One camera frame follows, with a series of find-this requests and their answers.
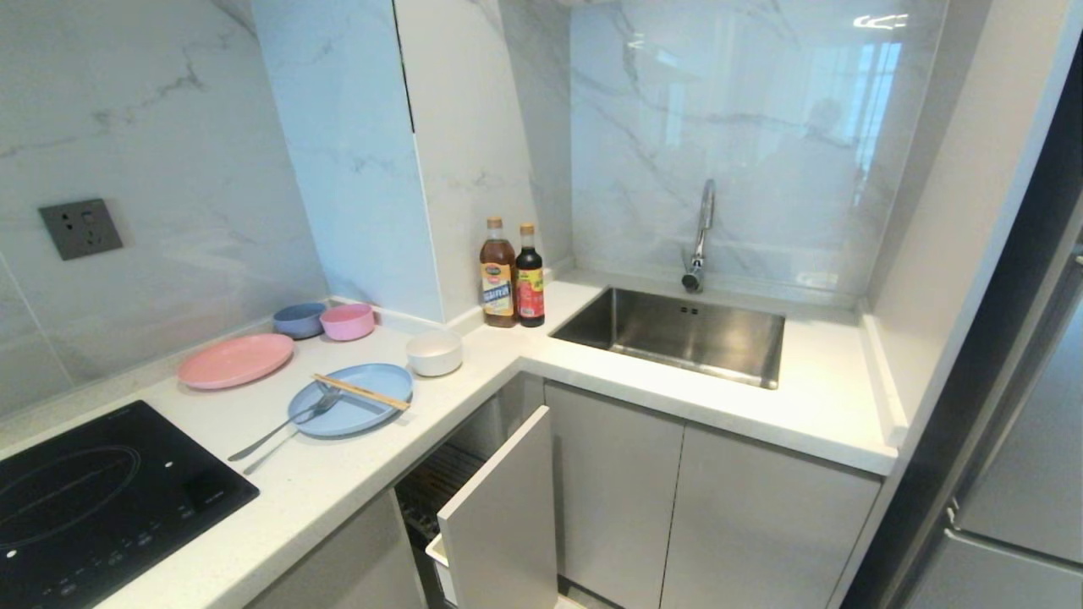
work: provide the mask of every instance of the soy sauce bottle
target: soy sauce bottle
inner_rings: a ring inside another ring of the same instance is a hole
[[[516,258],[516,307],[519,323],[537,327],[545,323],[545,283],[542,278],[542,256],[534,249],[534,224],[519,226],[523,250]]]
[[[486,220],[488,238],[481,247],[481,297],[485,323],[496,327],[516,325],[516,250],[504,238],[504,220]]]

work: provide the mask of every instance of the gray wall socket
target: gray wall socket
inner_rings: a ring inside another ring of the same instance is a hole
[[[123,247],[105,202],[95,198],[39,207],[62,260]]]

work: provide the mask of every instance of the gray cabinet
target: gray cabinet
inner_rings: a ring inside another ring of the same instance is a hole
[[[354,515],[246,609],[422,609],[394,491]]]
[[[560,572],[626,609],[662,596],[683,424],[546,383]]]
[[[826,607],[879,480],[688,426],[663,609]]]

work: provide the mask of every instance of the blue plate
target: blue plate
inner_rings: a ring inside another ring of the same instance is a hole
[[[342,368],[327,376],[404,402],[408,402],[414,393],[414,378],[410,377],[409,372],[402,366],[392,364],[363,364]],[[310,383],[293,397],[286,412],[292,417],[304,409],[314,406],[323,394],[324,392],[321,391],[315,381]],[[334,438],[375,427],[397,412],[387,404],[343,391],[339,396],[339,401],[329,411],[312,420],[296,425],[308,436]]]

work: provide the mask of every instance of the blue bowl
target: blue bowl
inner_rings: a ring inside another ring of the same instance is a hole
[[[286,307],[274,314],[274,331],[293,340],[312,338],[324,333],[319,315],[327,307],[319,302],[305,302]]]

